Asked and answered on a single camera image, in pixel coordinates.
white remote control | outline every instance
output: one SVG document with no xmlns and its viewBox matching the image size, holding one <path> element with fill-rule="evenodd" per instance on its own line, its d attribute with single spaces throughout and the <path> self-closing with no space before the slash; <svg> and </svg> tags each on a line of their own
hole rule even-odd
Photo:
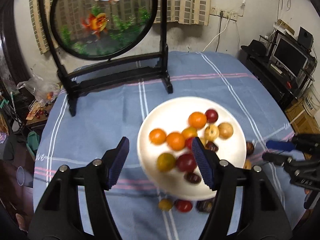
<svg viewBox="0 0 320 240">
<path fill-rule="evenodd" d="M 280 75 L 282 74 L 282 71 L 273 63 L 270 64 L 271 67 L 273 67 Z"/>
</svg>

round frame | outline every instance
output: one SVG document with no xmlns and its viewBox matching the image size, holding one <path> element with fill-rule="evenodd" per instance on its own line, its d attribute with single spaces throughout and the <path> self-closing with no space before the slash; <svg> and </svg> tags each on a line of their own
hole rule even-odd
<svg viewBox="0 0 320 240">
<path fill-rule="evenodd" d="M 59 44 L 59 46 L 66 51 L 67 53 L 71 54 L 74 57 L 78 57 L 81 59 L 86 59 L 86 60 L 103 60 L 103 59 L 111 59 L 114 57 L 117 57 L 121 54 L 126 53 L 127 51 L 129 51 L 130 49 L 132 49 L 133 47 L 135 47 L 149 32 L 149 30 L 151 29 L 153 22 L 156 18 L 156 14 L 157 14 L 157 8 L 158 8 L 158 0 L 152 0 L 152 8 L 151 8 L 151 16 L 150 16 L 150 20 L 147 22 L 146 26 L 144 27 L 143 31 L 138 35 L 137 39 L 133 42 L 131 42 L 128 46 L 124 47 L 123 49 L 107 55 L 107 56 L 101 56 L 101 57 L 88 57 L 86 55 L 82 55 L 80 53 L 77 53 L 76 51 L 68 48 L 67 46 L 65 46 L 62 42 L 62 39 L 60 38 L 55 23 L 54 23 L 54 12 L 57 6 L 58 0 L 53 0 L 52 1 L 52 5 L 51 5 L 51 9 L 50 9 L 50 28 L 52 31 L 52 34 L 55 38 L 55 40 L 57 41 L 57 43 Z"/>
</svg>

white wall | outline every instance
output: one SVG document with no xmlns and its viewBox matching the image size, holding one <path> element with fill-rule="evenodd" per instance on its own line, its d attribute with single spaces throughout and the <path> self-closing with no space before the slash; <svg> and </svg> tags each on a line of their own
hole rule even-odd
<svg viewBox="0 0 320 240">
<path fill-rule="evenodd" d="M 228 7 L 237 9 L 242 0 L 223 0 Z M 248 45 L 259 35 L 270 34 L 273 22 L 277 19 L 278 0 L 246 0 L 244 17 L 238 18 L 240 45 Z M 14 0 L 14 16 L 18 41 L 24 60 L 28 67 L 49 81 L 58 82 L 56 66 L 49 52 L 41 55 L 31 24 L 28 0 Z M 226 19 L 222 20 L 223 29 Z M 219 17 L 210 16 L 209 26 L 168 24 L 167 43 L 170 50 L 202 51 L 210 40 L 218 33 Z M 215 50 L 216 39 L 207 50 Z M 159 24 L 154 25 L 148 35 L 125 55 L 154 52 L 159 49 Z M 230 21 L 226 31 L 220 36 L 220 52 L 236 55 L 238 52 L 238 34 L 234 21 Z M 69 72 L 75 68 L 93 63 L 75 58 L 61 51 L 60 58 Z"/>
<path fill-rule="evenodd" d="M 291 26 L 295 31 L 295 37 L 299 35 L 300 26 L 313 35 L 313 46 L 320 60 L 320 17 L 309 0 L 291 0 L 290 10 L 287 8 L 287 1 L 283 0 L 283 10 L 281 19 Z M 314 72 L 314 86 L 320 94 L 320 65 Z M 320 125 L 320 111 L 315 115 L 317 123 Z"/>
</svg>

beige curtain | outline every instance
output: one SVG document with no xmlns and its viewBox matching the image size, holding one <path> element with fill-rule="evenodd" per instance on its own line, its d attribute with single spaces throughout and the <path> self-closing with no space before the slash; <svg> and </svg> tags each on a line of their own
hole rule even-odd
<svg viewBox="0 0 320 240">
<path fill-rule="evenodd" d="M 50 7 L 53 0 L 44 0 L 47 20 L 49 21 Z M 211 0 L 168 0 L 167 21 L 181 24 L 208 25 Z M 138 9 L 144 7 L 151 11 L 151 0 L 120 0 L 115 5 L 106 6 L 106 2 L 94 0 L 59 0 L 56 7 L 55 23 L 58 30 L 67 26 L 71 32 L 71 39 L 82 38 L 85 35 L 81 26 L 81 19 L 86 18 L 92 5 L 97 4 L 110 19 L 108 28 L 113 29 L 113 15 L 118 15 L 121 20 L 138 16 Z M 41 24 L 37 0 L 29 0 L 30 15 L 36 41 L 41 54 L 49 50 L 47 40 Z M 160 22 L 160 4 L 155 23 Z"/>
</svg>

red fruit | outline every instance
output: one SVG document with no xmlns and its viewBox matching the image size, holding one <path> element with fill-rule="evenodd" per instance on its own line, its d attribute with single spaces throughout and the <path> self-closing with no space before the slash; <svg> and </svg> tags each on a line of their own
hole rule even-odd
<svg viewBox="0 0 320 240">
<path fill-rule="evenodd" d="M 174 206 L 176 207 L 176 209 L 182 213 L 187 213 L 189 211 L 191 211 L 192 209 L 192 203 L 190 201 L 187 200 L 177 200 L 174 203 Z"/>
<path fill-rule="evenodd" d="M 207 122 L 208 123 L 215 123 L 218 120 L 218 117 L 219 117 L 217 111 L 214 110 L 214 109 L 208 109 L 205 112 L 205 116 L 207 117 Z"/>
<path fill-rule="evenodd" d="M 193 172 L 197 167 L 197 163 L 191 153 L 186 153 L 179 156 L 176 160 L 176 166 L 182 172 Z"/>
<path fill-rule="evenodd" d="M 187 148 L 190 149 L 190 150 L 191 150 L 191 147 L 192 147 L 192 140 L 193 140 L 193 138 L 195 138 L 195 137 L 190 137 L 190 138 L 188 138 L 188 139 L 186 140 L 186 146 L 187 146 Z"/>
</svg>

